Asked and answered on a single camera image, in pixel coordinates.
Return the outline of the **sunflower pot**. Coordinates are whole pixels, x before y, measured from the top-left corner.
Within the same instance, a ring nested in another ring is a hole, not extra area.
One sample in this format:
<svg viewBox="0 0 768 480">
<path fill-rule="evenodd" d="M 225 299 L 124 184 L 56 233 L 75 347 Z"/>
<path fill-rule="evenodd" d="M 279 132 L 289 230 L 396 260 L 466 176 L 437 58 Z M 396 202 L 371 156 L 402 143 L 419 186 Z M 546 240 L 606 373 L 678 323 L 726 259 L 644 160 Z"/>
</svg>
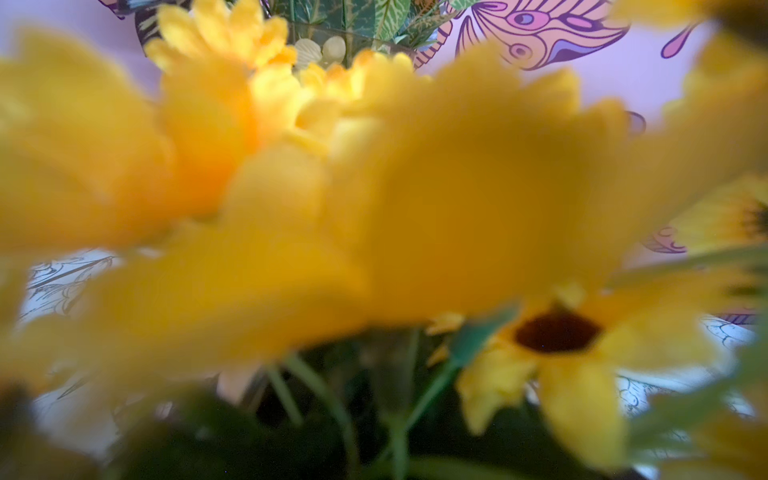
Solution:
<svg viewBox="0 0 768 480">
<path fill-rule="evenodd" d="M 767 475 L 767 5 L 523 2 L 516 27 L 719 24 L 662 123 L 493 41 L 433 75 L 308 59 L 258 1 L 162 4 L 148 96 L 74 35 L 1 61 L 5 479 Z"/>
</svg>

